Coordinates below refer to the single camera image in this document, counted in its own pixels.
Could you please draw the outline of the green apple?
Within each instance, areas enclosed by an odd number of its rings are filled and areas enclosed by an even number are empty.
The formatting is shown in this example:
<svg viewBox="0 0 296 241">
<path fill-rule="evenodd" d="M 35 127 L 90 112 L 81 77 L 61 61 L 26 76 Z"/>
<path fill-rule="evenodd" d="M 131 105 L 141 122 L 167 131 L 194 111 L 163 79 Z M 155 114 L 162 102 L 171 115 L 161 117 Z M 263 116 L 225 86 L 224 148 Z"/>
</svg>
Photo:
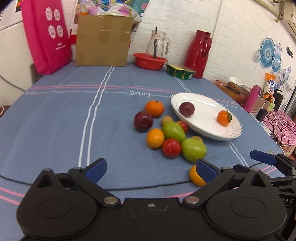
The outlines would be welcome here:
<svg viewBox="0 0 296 241">
<path fill-rule="evenodd" d="M 186 160 L 196 163 L 198 159 L 203 159 L 207 154 L 205 144 L 196 138 L 187 138 L 182 141 L 182 155 Z"/>
</svg>

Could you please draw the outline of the red tomato front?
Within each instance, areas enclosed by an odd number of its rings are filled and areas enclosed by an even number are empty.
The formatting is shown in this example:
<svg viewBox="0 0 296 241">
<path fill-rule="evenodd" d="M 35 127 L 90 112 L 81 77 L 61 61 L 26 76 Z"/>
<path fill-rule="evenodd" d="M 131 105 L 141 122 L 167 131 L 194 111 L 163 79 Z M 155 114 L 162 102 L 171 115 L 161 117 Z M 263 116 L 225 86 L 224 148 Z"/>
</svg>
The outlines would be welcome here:
<svg viewBox="0 0 296 241">
<path fill-rule="evenodd" d="M 173 138 L 168 138 L 162 145 L 163 155 L 170 159 L 178 157 L 181 151 L 181 144 Z"/>
</svg>

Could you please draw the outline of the green mango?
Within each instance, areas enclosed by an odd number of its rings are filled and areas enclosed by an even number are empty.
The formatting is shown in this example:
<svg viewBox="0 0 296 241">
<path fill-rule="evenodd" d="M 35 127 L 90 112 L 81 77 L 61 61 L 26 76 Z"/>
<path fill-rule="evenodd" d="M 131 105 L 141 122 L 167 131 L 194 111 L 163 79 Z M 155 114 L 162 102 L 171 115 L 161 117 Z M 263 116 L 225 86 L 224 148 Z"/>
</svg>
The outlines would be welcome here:
<svg viewBox="0 0 296 241">
<path fill-rule="evenodd" d="M 174 121 L 164 123 L 161 130 L 165 135 L 165 139 L 173 138 L 181 143 L 186 138 L 186 134 L 182 127 Z"/>
</svg>

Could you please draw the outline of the small orange front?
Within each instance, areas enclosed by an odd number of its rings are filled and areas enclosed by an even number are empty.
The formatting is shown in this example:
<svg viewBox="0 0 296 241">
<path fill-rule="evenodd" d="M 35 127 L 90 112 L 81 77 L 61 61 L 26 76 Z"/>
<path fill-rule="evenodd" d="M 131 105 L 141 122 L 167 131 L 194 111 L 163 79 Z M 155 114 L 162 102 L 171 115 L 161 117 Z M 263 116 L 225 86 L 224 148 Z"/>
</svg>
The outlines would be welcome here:
<svg viewBox="0 0 296 241">
<path fill-rule="evenodd" d="M 150 130 L 146 136 L 146 142 L 149 148 L 158 149 L 165 141 L 165 135 L 163 131 L 159 128 L 153 128 Z"/>
</svg>

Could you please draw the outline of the brown longan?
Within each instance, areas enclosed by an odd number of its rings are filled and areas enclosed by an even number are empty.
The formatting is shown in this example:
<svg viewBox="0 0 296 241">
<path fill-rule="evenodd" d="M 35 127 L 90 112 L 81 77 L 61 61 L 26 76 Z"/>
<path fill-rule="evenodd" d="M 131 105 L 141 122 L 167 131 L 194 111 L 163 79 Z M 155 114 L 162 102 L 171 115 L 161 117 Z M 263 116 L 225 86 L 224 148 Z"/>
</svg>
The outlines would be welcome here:
<svg viewBox="0 0 296 241">
<path fill-rule="evenodd" d="M 191 138 L 195 140 L 199 140 L 200 142 L 203 142 L 203 139 L 200 136 L 192 136 Z"/>
<path fill-rule="evenodd" d="M 170 121 L 174 121 L 173 118 L 171 116 L 164 116 L 161 120 L 161 125 L 167 123 L 167 122 L 170 122 Z"/>
</svg>

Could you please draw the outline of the dark red plum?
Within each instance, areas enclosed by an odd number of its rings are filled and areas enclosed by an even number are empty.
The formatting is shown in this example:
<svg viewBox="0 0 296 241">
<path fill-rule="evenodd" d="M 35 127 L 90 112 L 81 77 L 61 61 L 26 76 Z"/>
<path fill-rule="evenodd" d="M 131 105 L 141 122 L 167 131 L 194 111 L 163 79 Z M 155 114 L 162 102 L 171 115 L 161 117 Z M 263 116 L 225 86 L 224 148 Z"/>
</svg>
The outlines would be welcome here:
<svg viewBox="0 0 296 241">
<path fill-rule="evenodd" d="M 153 125 L 152 116 L 146 111 L 138 112 L 134 117 L 134 127 L 139 132 L 148 131 Z"/>
</svg>

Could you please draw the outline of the large orange mandarin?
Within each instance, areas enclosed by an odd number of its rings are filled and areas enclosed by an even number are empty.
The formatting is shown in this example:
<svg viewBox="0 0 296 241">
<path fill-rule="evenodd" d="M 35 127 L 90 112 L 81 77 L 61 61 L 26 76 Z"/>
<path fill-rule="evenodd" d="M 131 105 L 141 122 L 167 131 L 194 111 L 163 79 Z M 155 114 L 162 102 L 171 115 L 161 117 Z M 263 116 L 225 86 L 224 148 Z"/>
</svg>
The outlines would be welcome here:
<svg viewBox="0 0 296 241">
<path fill-rule="evenodd" d="M 165 110 L 164 105 L 160 101 L 158 101 L 158 100 L 151 100 L 151 101 L 149 101 L 145 105 L 144 109 L 153 118 L 159 118 L 163 114 L 163 112 Z"/>
</svg>

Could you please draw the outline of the pink floral cloth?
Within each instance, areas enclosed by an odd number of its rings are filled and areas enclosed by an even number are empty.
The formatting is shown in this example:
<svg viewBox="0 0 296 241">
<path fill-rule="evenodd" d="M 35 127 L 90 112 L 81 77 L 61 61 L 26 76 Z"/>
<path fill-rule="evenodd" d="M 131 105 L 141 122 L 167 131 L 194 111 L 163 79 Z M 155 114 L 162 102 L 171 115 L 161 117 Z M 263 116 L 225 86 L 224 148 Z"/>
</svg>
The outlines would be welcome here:
<svg viewBox="0 0 296 241">
<path fill-rule="evenodd" d="M 280 145 L 295 145 L 295 123 L 281 110 L 268 111 L 263 120 L 271 138 Z"/>
</svg>

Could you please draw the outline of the black power adapter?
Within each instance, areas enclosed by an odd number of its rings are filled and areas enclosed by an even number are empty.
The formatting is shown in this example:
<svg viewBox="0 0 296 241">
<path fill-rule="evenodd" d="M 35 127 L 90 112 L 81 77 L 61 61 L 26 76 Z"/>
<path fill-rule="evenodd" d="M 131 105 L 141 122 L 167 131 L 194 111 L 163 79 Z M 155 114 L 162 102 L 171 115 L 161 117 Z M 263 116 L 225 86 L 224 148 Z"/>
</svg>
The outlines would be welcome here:
<svg viewBox="0 0 296 241">
<path fill-rule="evenodd" d="M 255 113 L 255 118 L 258 122 L 262 122 L 267 115 L 267 110 L 265 108 L 259 108 Z"/>
</svg>

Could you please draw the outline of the white oval plate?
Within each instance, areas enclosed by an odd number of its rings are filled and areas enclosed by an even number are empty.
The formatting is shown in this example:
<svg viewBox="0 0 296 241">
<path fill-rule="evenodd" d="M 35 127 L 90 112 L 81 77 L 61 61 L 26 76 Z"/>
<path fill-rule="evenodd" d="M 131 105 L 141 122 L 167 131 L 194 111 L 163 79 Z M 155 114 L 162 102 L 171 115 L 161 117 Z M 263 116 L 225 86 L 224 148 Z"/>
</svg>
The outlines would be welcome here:
<svg viewBox="0 0 296 241">
<path fill-rule="evenodd" d="M 193 104 L 195 111 L 192 116 L 185 117 L 179 107 L 184 102 Z M 232 121 L 227 126 L 222 126 L 217 121 L 218 113 L 227 110 L 215 100 L 201 94 L 176 93 L 171 96 L 171 106 L 178 118 L 186 122 L 195 132 L 214 140 L 225 141 L 238 138 L 242 134 L 242 125 L 234 114 Z"/>
</svg>

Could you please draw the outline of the pink water bottle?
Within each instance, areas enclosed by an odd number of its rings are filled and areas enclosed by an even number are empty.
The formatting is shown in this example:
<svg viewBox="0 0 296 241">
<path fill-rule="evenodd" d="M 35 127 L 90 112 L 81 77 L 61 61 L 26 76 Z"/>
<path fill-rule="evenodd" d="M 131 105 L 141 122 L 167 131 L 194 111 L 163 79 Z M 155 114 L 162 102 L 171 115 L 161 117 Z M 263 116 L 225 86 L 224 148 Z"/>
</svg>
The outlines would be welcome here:
<svg viewBox="0 0 296 241">
<path fill-rule="evenodd" d="M 250 94 L 248 95 L 245 105 L 244 105 L 244 109 L 247 112 L 250 112 L 253 105 L 255 104 L 259 94 L 261 93 L 261 88 L 258 85 L 254 85 L 251 89 Z"/>
</svg>

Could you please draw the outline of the mandarin with green leaf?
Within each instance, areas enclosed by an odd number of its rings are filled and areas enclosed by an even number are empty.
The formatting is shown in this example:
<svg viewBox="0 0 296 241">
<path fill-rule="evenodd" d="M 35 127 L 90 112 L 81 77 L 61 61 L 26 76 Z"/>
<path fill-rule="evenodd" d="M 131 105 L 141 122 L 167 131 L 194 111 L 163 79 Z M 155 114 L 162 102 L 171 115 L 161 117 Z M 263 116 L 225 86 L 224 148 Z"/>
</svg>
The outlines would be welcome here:
<svg viewBox="0 0 296 241">
<path fill-rule="evenodd" d="M 222 126 L 228 126 L 232 121 L 232 114 L 227 110 L 222 110 L 217 115 L 217 122 Z"/>
</svg>

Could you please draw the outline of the blue striped tablecloth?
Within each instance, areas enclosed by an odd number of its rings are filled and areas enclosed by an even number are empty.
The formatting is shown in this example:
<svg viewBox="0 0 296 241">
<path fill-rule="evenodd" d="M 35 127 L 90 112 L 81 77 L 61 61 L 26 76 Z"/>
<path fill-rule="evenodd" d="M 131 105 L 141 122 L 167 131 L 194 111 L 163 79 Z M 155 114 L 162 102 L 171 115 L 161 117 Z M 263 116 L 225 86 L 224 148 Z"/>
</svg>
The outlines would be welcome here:
<svg viewBox="0 0 296 241">
<path fill-rule="evenodd" d="M 16 210 L 39 173 L 66 173 L 104 158 L 107 172 L 99 185 L 120 199 L 185 197 L 197 187 L 192 164 L 151 150 L 146 134 L 133 125 L 150 100 L 175 116 L 170 98 L 179 92 L 210 97 L 240 121 L 243 132 L 231 141 L 204 138 L 206 160 L 218 167 L 255 165 L 252 150 L 279 153 L 261 125 L 205 79 L 182 80 L 165 71 L 69 64 L 30 87 L 1 117 L 1 240 L 20 240 Z"/>
</svg>

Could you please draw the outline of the dark plum in plate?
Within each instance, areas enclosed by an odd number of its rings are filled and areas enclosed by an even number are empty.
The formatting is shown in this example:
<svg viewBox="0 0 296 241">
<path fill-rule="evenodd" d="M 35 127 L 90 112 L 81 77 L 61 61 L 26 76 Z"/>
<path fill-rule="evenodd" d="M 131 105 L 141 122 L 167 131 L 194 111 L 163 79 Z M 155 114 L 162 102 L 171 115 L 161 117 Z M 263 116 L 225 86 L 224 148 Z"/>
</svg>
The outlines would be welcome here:
<svg viewBox="0 0 296 241">
<path fill-rule="evenodd" d="M 195 107 L 191 102 L 183 102 L 179 106 L 179 112 L 185 117 L 191 117 L 195 112 Z"/>
</svg>

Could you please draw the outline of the orange brown tray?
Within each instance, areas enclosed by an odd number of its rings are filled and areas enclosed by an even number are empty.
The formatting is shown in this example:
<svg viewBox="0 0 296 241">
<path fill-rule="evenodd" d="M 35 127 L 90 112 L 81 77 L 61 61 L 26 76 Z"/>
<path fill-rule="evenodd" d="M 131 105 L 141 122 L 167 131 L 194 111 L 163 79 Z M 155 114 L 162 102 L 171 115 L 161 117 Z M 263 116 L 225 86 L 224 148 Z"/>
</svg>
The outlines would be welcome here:
<svg viewBox="0 0 296 241">
<path fill-rule="evenodd" d="M 215 80 L 215 85 L 220 88 L 225 94 L 227 94 L 231 99 L 236 101 L 239 104 L 244 103 L 247 100 L 247 96 L 242 92 L 237 92 L 232 88 L 227 86 L 227 83 L 221 80 Z"/>
</svg>

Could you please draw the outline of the orange snack packet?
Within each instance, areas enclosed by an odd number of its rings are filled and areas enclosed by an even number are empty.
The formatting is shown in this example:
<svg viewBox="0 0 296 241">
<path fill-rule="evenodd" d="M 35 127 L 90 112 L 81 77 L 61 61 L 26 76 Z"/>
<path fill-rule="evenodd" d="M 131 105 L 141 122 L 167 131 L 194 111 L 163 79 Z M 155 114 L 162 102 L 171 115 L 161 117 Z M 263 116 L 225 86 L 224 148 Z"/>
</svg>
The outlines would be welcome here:
<svg viewBox="0 0 296 241">
<path fill-rule="evenodd" d="M 276 76 L 270 73 L 265 73 L 265 84 L 264 84 L 264 90 L 263 93 L 269 93 L 273 95 L 274 92 L 274 86 L 275 86 L 275 79 Z"/>
</svg>

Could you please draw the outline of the green instant noodle bowl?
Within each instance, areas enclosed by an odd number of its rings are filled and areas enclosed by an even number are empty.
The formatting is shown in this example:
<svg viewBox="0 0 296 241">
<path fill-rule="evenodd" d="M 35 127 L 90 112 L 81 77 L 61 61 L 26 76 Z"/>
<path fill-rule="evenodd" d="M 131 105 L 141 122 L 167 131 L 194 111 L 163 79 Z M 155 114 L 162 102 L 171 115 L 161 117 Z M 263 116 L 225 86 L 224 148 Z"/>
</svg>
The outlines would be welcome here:
<svg viewBox="0 0 296 241">
<path fill-rule="evenodd" d="M 173 77 L 184 80 L 190 80 L 196 74 L 196 71 L 189 67 L 169 62 L 166 63 L 166 72 Z"/>
</svg>

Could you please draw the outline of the red thermos jug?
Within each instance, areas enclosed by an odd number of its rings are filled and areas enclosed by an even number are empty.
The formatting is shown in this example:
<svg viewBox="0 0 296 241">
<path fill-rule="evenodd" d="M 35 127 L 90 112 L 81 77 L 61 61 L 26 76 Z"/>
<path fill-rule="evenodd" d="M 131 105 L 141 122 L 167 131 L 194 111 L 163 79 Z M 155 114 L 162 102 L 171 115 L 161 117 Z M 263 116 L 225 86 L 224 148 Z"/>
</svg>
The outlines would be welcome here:
<svg viewBox="0 0 296 241">
<path fill-rule="evenodd" d="M 187 50 L 184 65 L 196 73 L 194 78 L 202 79 L 212 45 L 210 32 L 196 31 L 196 35 Z"/>
</svg>

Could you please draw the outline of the red plastic basket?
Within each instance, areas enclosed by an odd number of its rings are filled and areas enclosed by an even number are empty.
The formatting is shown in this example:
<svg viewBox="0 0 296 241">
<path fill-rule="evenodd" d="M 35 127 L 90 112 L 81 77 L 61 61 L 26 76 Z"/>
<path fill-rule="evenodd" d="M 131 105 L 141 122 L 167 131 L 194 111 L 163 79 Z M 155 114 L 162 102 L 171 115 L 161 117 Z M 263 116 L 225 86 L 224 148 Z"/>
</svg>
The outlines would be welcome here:
<svg viewBox="0 0 296 241">
<path fill-rule="evenodd" d="M 146 70 L 158 71 L 161 70 L 163 65 L 168 62 L 168 59 L 163 57 L 153 58 L 152 55 L 145 53 L 133 53 L 135 56 L 135 64 L 139 68 L 143 68 Z"/>
</svg>

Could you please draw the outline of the brown cardboard box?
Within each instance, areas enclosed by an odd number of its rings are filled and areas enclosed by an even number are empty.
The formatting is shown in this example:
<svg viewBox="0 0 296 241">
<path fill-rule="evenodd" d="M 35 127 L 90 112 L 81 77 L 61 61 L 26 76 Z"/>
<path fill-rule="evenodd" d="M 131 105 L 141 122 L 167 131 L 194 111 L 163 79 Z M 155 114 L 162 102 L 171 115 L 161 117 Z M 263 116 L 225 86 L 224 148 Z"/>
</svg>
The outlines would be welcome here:
<svg viewBox="0 0 296 241">
<path fill-rule="evenodd" d="M 133 19 L 126 16 L 80 16 L 75 64 L 124 67 L 130 46 L 132 24 Z"/>
</svg>

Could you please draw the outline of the black straw in pitcher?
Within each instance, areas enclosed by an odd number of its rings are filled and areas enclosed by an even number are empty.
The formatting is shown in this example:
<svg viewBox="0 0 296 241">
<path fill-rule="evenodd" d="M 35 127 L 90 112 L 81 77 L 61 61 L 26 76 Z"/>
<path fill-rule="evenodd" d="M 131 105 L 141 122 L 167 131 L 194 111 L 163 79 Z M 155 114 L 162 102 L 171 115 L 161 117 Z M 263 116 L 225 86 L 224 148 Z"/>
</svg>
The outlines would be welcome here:
<svg viewBox="0 0 296 241">
<path fill-rule="evenodd" d="M 155 27 L 154 30 L 154 52 L 153 52 L 153 58 L 156 59 L 157 58 L 157 38 L 158 38 L 158 34 L 157 34 L 157 26 Z"/>
</svg>

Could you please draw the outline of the pink shopping bag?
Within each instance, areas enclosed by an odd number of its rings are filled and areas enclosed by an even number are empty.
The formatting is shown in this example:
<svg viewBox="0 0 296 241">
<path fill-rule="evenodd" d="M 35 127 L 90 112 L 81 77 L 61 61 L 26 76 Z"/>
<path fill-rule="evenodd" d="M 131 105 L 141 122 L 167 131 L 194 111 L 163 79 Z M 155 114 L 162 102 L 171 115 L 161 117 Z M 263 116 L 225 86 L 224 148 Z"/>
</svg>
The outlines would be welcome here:
<svg viewBox="0 0 296 241">
<path fill-rule="evenodd" d="M 72 59 L 61 1 L 21 1 L 23 26 L 38 73 L 52 74 Z"/>
</svg>

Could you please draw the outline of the glass pitcher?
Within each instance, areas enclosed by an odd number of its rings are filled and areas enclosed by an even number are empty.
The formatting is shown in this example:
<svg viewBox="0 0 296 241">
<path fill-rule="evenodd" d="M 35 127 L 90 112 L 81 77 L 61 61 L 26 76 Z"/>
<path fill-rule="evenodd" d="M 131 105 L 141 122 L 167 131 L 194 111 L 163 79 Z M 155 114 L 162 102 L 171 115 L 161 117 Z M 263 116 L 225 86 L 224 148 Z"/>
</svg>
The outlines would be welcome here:
<svg viewBox="0 0 296 241">
<path fill-rule="evenodd" d="M 157 57 L 165 57 L 169 53 L 171 41 L 167 37 L 167 34 L 165 32 L 157 30 L 157 34 L 158 34 Z M 148 42 L 145 53 L 153 56 L 153 52 L 154 52 L 154 30 L 152 30 L 151 38 Z"/>
</svg>

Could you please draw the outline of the white air conditioner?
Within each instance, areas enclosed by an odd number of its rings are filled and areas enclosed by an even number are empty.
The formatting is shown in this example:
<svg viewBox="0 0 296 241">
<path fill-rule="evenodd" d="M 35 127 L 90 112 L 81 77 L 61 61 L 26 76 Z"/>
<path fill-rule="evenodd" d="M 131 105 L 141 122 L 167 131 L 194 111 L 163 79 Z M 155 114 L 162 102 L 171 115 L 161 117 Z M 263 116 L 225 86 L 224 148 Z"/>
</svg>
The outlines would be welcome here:
<svg viewBox="0 0 296 241">
<path fill-rule="evenodd" d="M 280 22 L 290 35 L 295 37 L 295 4 L 291 1 L 278 1 L 280 3 Z"/>
</svg>

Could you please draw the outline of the floral fabric in box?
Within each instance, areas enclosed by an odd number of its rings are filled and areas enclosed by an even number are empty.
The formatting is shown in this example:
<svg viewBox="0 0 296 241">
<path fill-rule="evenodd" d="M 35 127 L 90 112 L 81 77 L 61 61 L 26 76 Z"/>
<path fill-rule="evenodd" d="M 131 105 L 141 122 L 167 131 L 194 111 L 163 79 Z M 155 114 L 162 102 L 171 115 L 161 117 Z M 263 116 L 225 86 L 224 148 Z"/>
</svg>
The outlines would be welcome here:
<svg viewBox="0 0 296 241">
<path fill-rule="evenodd" d="M 122 1 L 77 1 L 74 23 L 78 23 L 79 16 L 85 15 L 125 16 L 133 19 L 133 25 L 140 22 L 140 15 Z"/>
</svg>

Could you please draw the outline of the blue decorative wall fans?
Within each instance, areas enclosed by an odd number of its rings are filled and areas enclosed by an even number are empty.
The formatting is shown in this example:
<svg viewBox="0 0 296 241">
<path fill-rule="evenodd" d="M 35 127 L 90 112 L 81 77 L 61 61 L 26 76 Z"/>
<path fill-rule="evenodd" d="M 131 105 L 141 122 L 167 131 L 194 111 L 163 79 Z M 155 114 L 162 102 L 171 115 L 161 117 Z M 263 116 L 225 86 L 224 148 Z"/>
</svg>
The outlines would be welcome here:
<svg viewBox="0 0 296 241">
<path fill-rule="evenodd" d="M 273 73 L 278 74 L 280 82 L 285 82 L 290 77 L 292 67 L 290 65 L 282 66 L 282 53 L 283 48 L 280 42 L 265 38 L 255 53 L 254 62 L 259 63 L 262 68 L 270 69 Z"/>
</svg>

